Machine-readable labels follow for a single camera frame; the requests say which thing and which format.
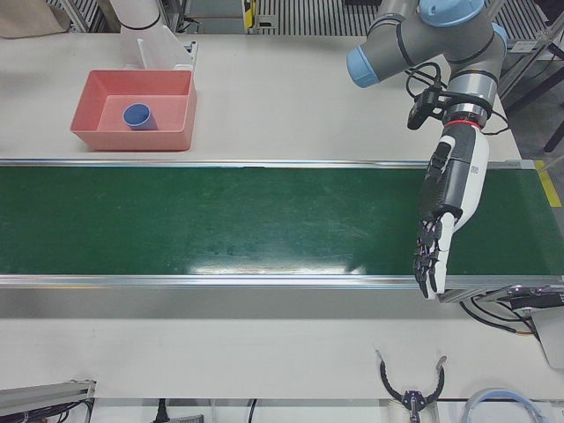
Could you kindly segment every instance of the blue cup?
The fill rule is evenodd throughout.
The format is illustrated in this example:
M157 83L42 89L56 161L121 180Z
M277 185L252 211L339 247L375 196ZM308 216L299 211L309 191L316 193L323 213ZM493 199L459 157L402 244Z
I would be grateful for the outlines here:
M149 106L135 103L123 112L123 121L133 130L156 130L157 123Z

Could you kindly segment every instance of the white stand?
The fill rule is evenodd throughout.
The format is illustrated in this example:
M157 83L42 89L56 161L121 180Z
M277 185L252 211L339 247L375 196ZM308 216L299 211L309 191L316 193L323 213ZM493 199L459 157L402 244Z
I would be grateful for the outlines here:
M196 43L185 48L161 20L152 25L160 15L154 0L111 0L111 4L122 23L127 69L194 70Z

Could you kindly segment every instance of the yellow tape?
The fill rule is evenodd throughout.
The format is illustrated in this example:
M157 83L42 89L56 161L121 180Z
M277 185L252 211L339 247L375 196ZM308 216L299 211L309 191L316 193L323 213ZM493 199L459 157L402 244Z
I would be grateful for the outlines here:
M543 160L535 160L535 167L537 170L542 169L545 166ZM538 177L540 178L540 183L543 184L543 189L545 190L546 198L548 198L548 203L551 207L562 207L562 202L558 197L558 192L554 187L553 180L550 179L550 175L547 171L543 170L538 172Z
M255 26L256 0L244 0L245 6L245 29Z

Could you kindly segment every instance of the red ring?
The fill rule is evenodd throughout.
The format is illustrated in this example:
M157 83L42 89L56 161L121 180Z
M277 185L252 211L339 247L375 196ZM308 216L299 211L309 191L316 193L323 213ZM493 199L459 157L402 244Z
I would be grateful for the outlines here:
M454 121L450 121L446 125L444 125L444 127L447 128L448 126L454 125L455 123L466 123L467 125L472 125L472 126L475 126L476 128L478 128L479 130L482 130L482 127L479 126L477 123L475 123L473 121L467 121L466 119L456 119Z

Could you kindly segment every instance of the white cylinder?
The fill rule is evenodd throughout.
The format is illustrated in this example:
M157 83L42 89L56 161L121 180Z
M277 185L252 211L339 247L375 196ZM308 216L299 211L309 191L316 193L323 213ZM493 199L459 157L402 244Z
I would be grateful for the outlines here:
M155 0L110 0L122 25L143 28L152 24L159 16Z

